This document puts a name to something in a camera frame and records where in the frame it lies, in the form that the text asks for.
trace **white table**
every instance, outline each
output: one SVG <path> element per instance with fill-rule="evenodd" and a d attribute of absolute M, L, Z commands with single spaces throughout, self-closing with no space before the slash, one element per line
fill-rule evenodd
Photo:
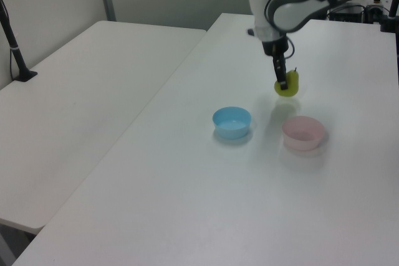
<path fill-rule="evenodd" d="M 0 223 L 38 233 L 204 36 L 98 22 L 0 91 Z"/>
<path fill-rule="evenodd" d="M 15 266 L 399 264 L 395 36 L 310 21 L 282 99 L 252 24 L 215 22 Z M 242 140 L 213 132 L 229 105 L 252 113 Z M 325 125 L 319 149 L 283 146 L 290 115 Z"/>

